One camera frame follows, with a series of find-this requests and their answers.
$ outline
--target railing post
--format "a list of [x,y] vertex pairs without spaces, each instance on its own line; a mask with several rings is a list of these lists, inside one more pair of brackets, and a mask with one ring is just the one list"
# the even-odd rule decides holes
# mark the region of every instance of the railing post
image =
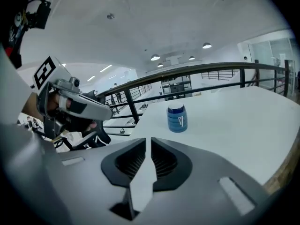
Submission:
[[274,70],[274,92],[276,92],[276,86],[277,86],[277,71]]
[[289,89],[289,61],[285,60],[285,90],[283,92],[283,96],[287,96],[287,92]]
[[240,68],[240,81],[242,83],[240,85],[240,87],[244,88],[245,87],[245,69],[243,69],[243,68]]
[[259,69],[258,68],[255,69],[255,73],[256,73],[255,80],[259,80],[260,76],[259,76]]
[[127,102],[128,102],[129,108],[130,108],[130,111],[132,113],[133,119],[135,120],[135,124],[137,124],[138,121],[139,121],[139,116],[137,115],[135,104],[133,103],[130,91],[127,89],[127,90],[124,90],[124,93],[125,93],[125,96],[126,96],[126,99],[127,99]]

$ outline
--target handheld device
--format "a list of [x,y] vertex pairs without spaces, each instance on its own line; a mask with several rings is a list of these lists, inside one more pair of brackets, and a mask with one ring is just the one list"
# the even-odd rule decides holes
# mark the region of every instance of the handheld device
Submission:
[[[37,109],[44,117],[44,130],[53,139],[63,130],[83,132],[93,120],[109,120],[111,108],[80,92],[80,81],[62,66],[57,59],[48,57],[33,75],[34,90],[37,93]],[[48,111],[51,93],[60,95],[59,107]]]

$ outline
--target desk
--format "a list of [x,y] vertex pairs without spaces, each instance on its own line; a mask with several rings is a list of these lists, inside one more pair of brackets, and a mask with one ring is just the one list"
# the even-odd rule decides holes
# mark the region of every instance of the desk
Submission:
[[169,130],[166,110],[174,101],[165,101],[149,105],[130,138],[158,137],[214,152],[261,185],[280,167],[300,127],[298,104],[258,87],[176,101],[186,107],[185,132]]

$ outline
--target fluorescent light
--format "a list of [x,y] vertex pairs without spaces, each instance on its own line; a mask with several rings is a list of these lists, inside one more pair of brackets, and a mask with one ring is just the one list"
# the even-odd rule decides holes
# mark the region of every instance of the fluorescent light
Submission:
[[92,80],[94,77],[95,77],[95,76],[90,77],[90,78],[87,80],[87,82],[90,81],[90,80]]
[[100,71],[100,73],[102,73],[104,70],[110,68],[111,66],[112,66],[112,65],[108,65],[107,67],[103,68],[103,69]]
[[157,54],[154,54],[151,56],[151,61],[155,61],[155,60],[158,60],[160,59],[160,56],[158,56]]
[[204,43],[202,48],[206,49],[206,48],[211,48],[211,47],[212,46],[210,43]]

